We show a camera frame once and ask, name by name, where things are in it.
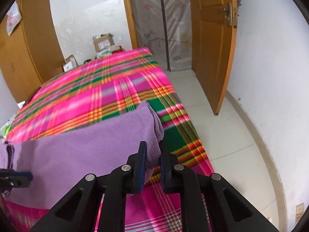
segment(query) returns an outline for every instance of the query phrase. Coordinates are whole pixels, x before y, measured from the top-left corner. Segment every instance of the open door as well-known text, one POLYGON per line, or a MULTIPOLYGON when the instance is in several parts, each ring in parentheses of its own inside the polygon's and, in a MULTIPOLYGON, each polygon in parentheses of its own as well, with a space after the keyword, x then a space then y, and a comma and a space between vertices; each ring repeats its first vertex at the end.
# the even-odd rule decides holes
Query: open door
POLYGON ((190 0, 192 69, 218 114, 228 86, 237 30, 237 0, 190 0))

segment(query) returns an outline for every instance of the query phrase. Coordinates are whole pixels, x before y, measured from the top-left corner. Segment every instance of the metal rivet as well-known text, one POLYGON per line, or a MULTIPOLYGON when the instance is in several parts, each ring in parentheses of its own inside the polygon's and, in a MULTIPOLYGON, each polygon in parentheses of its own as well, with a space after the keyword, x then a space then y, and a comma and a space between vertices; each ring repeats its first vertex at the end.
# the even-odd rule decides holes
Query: metal rivet
POLYGON ((123 171, 129 171, 129 170, 131 169, 131 166, 130 166, 130 165, 123 165, 123 166, 121 167, 121 169, 122 169, 123 171))
POLYGON ((177 165, 174 166, 174 168, 176 170, 180 171, 180 170, 184 169, 184 166, 182 164, 177 164, 177 165))
POLYGON ((87 174, 85 177, 86 181, 93 181, 95 179, 95 176, 93 174, 87 174))
POLYGON ((212 179, 215 180, 215 181, 219 181, 221 179, 221 175, 218 174, 218 173, 213 173, 211 175, 212 179))

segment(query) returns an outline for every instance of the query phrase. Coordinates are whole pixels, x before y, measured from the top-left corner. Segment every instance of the beige baseboard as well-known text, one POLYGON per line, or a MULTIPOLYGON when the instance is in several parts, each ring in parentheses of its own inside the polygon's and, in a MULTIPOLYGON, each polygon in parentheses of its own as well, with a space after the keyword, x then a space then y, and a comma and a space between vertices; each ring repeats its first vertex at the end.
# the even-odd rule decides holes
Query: beige baseboard
POLYGON ((248 128, 250 134, 252 135, 257 147, 260 150, 260 153, 262 155, 262 158, 265 162, 266 168, 268 170, 270 179, 272 181, 273 188, 275 190, 275 195, 277 199, 277 206, 278 206, 278 215, 279 215, 279 231, 280 232, 286 232, 287 231, 287 211, 286 211, 286 202, 285 202, 285 196, 283 193, 283 186, 278 174, 278 170, 273 162, 273 159, 263 142, 259 132, 257 131, 256 127, 248 117, 248 115, 245 113, 245 111, 242 109, 242 107, 239 105, 236 99, 233 98, 233 96, 227 91, 225 97, 228 99, 228 101, 232 104, 240 118, 245 123, 246 127, 248 128))

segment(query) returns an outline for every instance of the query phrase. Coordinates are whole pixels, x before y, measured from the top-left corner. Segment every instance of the colorful plaid blanket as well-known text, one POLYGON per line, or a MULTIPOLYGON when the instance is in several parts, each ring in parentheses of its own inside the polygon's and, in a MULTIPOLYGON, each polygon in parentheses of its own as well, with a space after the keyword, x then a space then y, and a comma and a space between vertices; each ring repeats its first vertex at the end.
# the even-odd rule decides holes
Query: colorful plaid blanket
MULTIPOLYGON (((18 112, 7 140, 23 142, 83 128, 132 111, 142 101, 160 117, 168 151, 197 173, 213 173, 183 105, 148 48, 99 59, 53 78, 18 112)), ((48 211, 6 203, 20 232, 29 231, 48 211)), ((179 195, 163 194, 159 169, 142 194, 127 198, 126 231, 181 231, 179 195)))

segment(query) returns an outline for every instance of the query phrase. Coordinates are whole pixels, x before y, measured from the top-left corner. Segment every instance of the electrical outlet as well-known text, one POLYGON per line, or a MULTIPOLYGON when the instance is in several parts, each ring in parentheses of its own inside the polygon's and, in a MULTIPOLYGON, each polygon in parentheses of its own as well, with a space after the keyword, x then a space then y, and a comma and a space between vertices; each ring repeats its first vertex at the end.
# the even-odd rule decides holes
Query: electrical outlet
POLYGON ((295 222, 299 222, 299 220, 302 218, 302 214, 296 214, 295 216, 295 222))
POLYGON ((304 204, 299 204, 296 206, 296 214, 303 214, 304 213, 304 204))

